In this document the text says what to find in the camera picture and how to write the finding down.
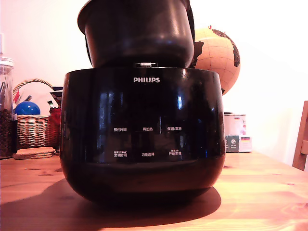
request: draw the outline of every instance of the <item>glass jar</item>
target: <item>glass jar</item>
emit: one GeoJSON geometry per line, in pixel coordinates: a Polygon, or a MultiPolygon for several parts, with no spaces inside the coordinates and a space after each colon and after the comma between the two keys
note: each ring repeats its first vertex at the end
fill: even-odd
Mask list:
{"type": "Polygon", "coordinates": [[[0,159],[12,157],[13,60],[0,57],[0,159]]]}

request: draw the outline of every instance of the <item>box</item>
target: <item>box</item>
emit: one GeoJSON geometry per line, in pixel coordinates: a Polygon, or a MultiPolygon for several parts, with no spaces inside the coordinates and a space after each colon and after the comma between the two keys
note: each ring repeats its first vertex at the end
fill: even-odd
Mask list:
{"type": "Polygon", "coordinates": [[[224,128],[226,135],[246,135],[246,115],[224,115],[224,128]]]}
{"type": "Polygon", "coordinates": [[[227,135],[226,151],[228,153],[248,153],[252,151],[252,139],[246,135],[227,135]]]}

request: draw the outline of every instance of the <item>basket handle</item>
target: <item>basket handle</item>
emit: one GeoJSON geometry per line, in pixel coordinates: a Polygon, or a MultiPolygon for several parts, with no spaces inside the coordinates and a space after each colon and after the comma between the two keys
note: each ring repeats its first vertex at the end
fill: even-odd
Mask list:
{"type": "Polygon", "coordinates": [[[22,81],[20,84],[16,85],[16,87],[15,87],[14,90],[13,90],[13,99],[15,98],[15,96],[16,96],[18,90],[19,90],[22,86],[24,86],[24,85],[26,85],[26,84],[28,84],[28,83],[35,83],[35,82],[46,84],[47,86],[49,86],[49,87],[52,89],[52,85],[51,85],[49,82],[47,82],[47,81],[45,81],[45,80],[43,80],[43,79],[39,79],[39,78],[28,79],[28,80],[22,81]]]}

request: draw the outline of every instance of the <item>white wall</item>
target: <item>white wall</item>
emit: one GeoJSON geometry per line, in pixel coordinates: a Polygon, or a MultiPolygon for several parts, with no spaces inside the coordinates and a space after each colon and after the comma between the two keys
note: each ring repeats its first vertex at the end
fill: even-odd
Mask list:
{"type": "Polygon", "coordinates": [[[308,100],[307,3],[192,0],[192,8],[196,28],[226,31],[240,52],[240,75],[223,97],[225,110],[247,114],[254,150],[292,165],[308,100]]]}
{"type": "MultiPolygon", "coordinates": [[[[15,85],[33,77],[62,85],[67,72],[91,68],[77,26],[86,2],[1,0],[4,51],[15,60],[15,85]]],[[[308,100],[306,3],[191,0],[191,4],[196,28],[212,25],[226,31],[240,52],[240,75],[223,97],[225,110],[247,114],[254,150],[292,165],[303,101],[308,100]]]]}

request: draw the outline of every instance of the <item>button label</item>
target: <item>button label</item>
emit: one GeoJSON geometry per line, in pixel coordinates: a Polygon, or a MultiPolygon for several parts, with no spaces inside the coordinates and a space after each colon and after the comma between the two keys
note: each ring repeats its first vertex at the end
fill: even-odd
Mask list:
{"type": "Polygon", "coordinates": [[[153,128],[142,128],[142,131],[153,131],[153,128]]]}
{"type": "Polygon", "coordinates": [[[182,131],[182,127],[168,127],[168,131],[182,131]]]}
{"type": "Polygon", "coordinates": [[[114,157],[127,157],[127,151],[114,151],[114,157]]]}
{"type": "Polygon", "coordinates": [[[114,128],[115,132],[127,131],[127,128],[114,128]]]}
{"type": "Polygon", "coordinates": [[[182,152],[179,152],[178,149],[174,149],[169,152],[169,155],[182,155],[182,152]]]}
{"type": "Polygon", "coordinates": [[[148,156],[154,156],[154,153],[142,153],[141,155],[148,157],[148,156]]]}

